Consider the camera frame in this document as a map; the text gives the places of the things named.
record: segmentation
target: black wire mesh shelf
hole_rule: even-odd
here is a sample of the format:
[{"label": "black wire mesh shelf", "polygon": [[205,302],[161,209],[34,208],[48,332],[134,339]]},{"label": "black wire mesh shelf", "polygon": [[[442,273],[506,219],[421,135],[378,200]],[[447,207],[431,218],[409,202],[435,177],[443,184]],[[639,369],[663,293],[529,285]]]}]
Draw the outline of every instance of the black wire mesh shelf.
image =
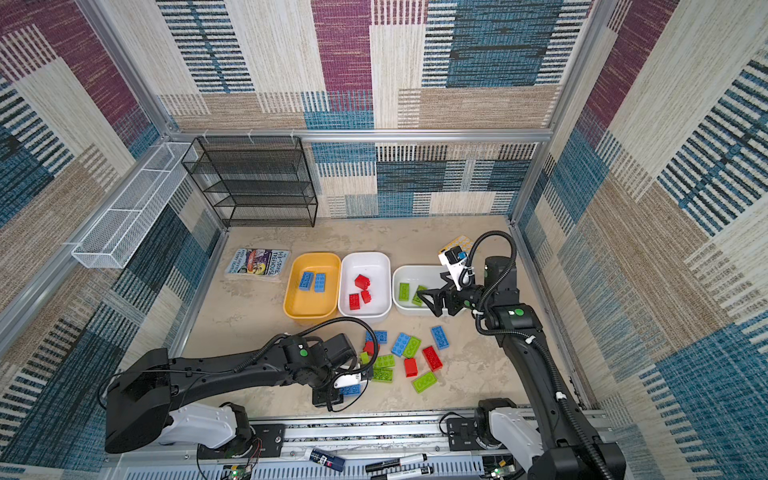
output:
[{"label": "black wire mesh shelf", "polygon": [[315,226],[317,195],[300,139],[198,137],[190,149],[197,160],[182,164],[225,226]]}]

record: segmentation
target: white wire basket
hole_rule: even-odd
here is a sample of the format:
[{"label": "white wire basket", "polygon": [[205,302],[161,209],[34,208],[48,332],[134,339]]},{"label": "white wire basket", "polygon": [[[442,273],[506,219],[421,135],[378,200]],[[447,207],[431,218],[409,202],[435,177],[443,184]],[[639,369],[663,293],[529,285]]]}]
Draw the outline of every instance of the white wire basket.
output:
[{"label": "white wire basket", "polygon": [[186,176],[182,157],[188,157],[185,161],[197,159],[197,152],[189,146],[177,142],[160,146],[85,234],[72,256],[86,268],[125,268]]}]

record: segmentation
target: yellow plastic tray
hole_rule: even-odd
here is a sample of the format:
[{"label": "yellow plastic tray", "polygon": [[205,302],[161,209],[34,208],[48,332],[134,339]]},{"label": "yellow plastic tray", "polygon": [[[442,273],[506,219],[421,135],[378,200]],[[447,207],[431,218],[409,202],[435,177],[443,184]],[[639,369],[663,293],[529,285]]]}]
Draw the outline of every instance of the yellow plastic tray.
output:
[{"label": "yellow plastic tray", "polygon": [[[299,283],[304,272],[326,274],[326,291],[315,292],[315,278],[310,290],[299,290]],[[339,279],[341,259],[330,252],[305,253],[299,255],[290,269],[288,290],[283,301],[283,311],[290,318],[304,325],[315,325],[332,319],[336,315],[336,302],[339,299]]]}]

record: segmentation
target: marbled beige surface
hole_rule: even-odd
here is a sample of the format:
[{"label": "marbled beige surface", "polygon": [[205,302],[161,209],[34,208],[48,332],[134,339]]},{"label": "marbled beige surface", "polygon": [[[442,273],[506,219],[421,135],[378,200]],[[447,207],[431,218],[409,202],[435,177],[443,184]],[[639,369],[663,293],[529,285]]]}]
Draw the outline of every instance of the marbled beige surface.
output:
[{"label": "marbled beige surface", "polygon": [[[224,279],[223,271],[238,248],[291,250],[290,263],[306,252],[330,251],[343,258],[348,253],[374,250],[389,256],[394,271],[407,264],[439,264],[437,253],[448,242],[462,234],[475,239],[488,230],[508,231],[504,217],[318,219],[314,228],[233,228],[184,356],[218,356],[257,349],[276,333],[296,333],[303,329],[283,313],[290,265],[277,283]],[[509,255],[509,245],[504,239],[491,237],[485,240],[473,263],[482,268],[485,258],[491,255]],[[519,259],[518,287],[521,301],[541,312]],[[400,332],[419,337],[422,347],[432,345],[434,340],[429,329],[435,325],[442,325],[451,343],[449,348],[439,352],[445,366],[436,373],[438,385],[417,394],[411,385],[412,379],[406,378],[402,359],[396,359],[394,383],[371,382],[363,397],[346,412],[476,406],[480,399],[499,396],[527,403],[515,369],[493,338],[482,337],[475,331],[474,321],[466,310],[455,317],[436,319],[433,316],[403,316],[393,306],[389,316],[373,327],[389,332],[389,342],[381,348],[381,354],[387,354]],[[565,372],[550,329],[548,326],[545,329],[555,360]],[[338,323],[317,332],[324,339],[337,333],[346,333],[362,350],[365,333],[357,325]],[[420,352],[416,361],[419,375],[429,370]],[[243,389],[210,397],[205,403],[219,405],[224,401],[245,406],[251,417],[326,413],[325,409],[313,407],[310,388],[301,385]]]}]

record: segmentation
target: patterned wall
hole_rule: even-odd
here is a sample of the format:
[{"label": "patterned wall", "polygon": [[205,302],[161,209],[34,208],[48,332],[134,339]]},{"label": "patterned wall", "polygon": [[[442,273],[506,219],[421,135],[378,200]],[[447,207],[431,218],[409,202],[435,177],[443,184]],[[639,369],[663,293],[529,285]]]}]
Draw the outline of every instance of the patterned wall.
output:
[{"label": "patterned wall", "polygon": [[96,478],[98,385],[170,347],[220,231],[185,180],[124,270],[80,266],[0,362],[0,475]]},{"label": "patterned wall", "polygon": [[546,127],[591,0],[105,0],[182,129]]},{"label": "patterned wall", "polygon": [[304,144],[318,217],[510,214],[537,144]]},{"label": "patterned wall", "polygon": [[768,3],[620,0],[520,227],[635,478],[768,471]]},{"label": "patterned wall", "polygon": [[157,139],[73,0],[0,0],[0,310]]}]

